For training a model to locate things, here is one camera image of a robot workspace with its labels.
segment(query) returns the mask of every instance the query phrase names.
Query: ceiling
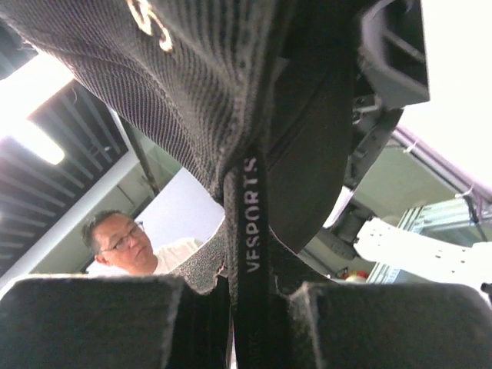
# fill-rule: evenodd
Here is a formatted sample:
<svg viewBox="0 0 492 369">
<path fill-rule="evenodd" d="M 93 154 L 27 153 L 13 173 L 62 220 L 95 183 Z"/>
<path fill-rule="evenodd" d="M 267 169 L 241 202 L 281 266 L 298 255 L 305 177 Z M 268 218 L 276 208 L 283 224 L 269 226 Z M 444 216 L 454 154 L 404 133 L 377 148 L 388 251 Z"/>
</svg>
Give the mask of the ceiling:
<svg viewBox="0 0 492 369">
<path fill-rule="evenodd" d="M 0 27 L 0 80 L 34 56 Z M 51 165 L 0 138 L 0 277 L 128 151 L 105 104 L 75 81 L 29 120 L 65 157 Z"/>
<path fill-rule="evenodd" d="M 364 176 L 354 197 L 379 218 L 397 223 L 408 208 L 450 200 L 454 195 L 455 191 L 404 148 L 389 144 Z"/>
</svg>

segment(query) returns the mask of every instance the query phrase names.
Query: black hair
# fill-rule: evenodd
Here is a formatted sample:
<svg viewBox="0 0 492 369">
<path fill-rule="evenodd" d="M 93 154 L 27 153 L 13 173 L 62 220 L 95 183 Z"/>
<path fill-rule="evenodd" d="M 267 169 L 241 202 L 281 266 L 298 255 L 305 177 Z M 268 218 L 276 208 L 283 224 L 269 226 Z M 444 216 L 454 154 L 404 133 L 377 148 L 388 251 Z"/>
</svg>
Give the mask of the black hair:
<svg viewBox="0 0 492 369">
<path fill-rule="evenodd" d="M 92 219 L 87 221 L 82 226 L 82 231 L 81 231 L 82 241 L 84 242 L 85 247 L 87 247 L 90 251 L 94 252 L 95 254 L 99 252 L 99 245 L 94 239 L 94 230 L 103 221 L 105 221 L 106 219 L 108 219 L 109 217 L 115 214 L 121 214 L 127 216 L 125 213 L 115 209 L 101 210 L 94 217 L 92 217 Z"/>
</svg>

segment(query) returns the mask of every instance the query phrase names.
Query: white bracket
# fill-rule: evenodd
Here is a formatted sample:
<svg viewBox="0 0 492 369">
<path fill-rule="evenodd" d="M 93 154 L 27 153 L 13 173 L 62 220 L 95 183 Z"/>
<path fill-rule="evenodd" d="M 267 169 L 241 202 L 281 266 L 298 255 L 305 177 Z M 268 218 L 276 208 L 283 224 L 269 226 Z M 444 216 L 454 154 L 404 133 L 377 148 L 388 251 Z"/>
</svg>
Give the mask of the white bracket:
<svg viewBox="0 0 492 369">
<path fill-rule="evenodd" d="M 429 281 L 465 284 L 476 290 L 483 282 L 492 282 L 492 242 L 461 247 L 404 231 L 378 218 L 367 221 L 357 238 L 354 247 L 362 258 Z"/>
</svg>

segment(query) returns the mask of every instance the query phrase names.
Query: eyeglasses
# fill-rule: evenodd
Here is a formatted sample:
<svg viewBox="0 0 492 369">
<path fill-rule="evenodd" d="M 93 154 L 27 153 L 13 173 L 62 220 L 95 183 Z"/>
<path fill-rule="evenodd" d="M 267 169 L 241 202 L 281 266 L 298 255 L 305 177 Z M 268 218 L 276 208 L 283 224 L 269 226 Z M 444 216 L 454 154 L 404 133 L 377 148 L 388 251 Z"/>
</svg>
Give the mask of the eyeglasses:
<svg viewBox="0 0 492 369">
<path fill-rule="evenodd" d="M 119 239 L 118 242 L 112 248 L 107 248 L 106 250 L 99 251 L 99 254 L 103 252 L 118 250 L 118 251 L 127 251 L 130 247 L 130 238 L 136 238 L 144 233 L 144 224 L 141 221 L 135 223 L 133 228 L 128 232 L 127 235 L 123 236 Z"/>
</svg>

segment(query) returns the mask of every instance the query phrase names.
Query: man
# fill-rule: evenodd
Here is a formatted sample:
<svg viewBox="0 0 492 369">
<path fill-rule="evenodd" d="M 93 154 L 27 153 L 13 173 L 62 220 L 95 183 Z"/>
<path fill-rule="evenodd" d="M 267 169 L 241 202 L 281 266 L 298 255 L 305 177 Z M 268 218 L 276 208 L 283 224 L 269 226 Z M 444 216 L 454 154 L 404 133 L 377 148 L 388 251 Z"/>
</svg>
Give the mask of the man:
<svg viewBox="0 0 492 369">
<path fill-rule="evenodd" d="M 154 254 L 143 224 L 117 210 L 98 212 L 84 225 L 81 235 L 98 263 L 131 275 L 167 274 L 201 246 L 200 241 L 185 238 Z"/>
</svg>

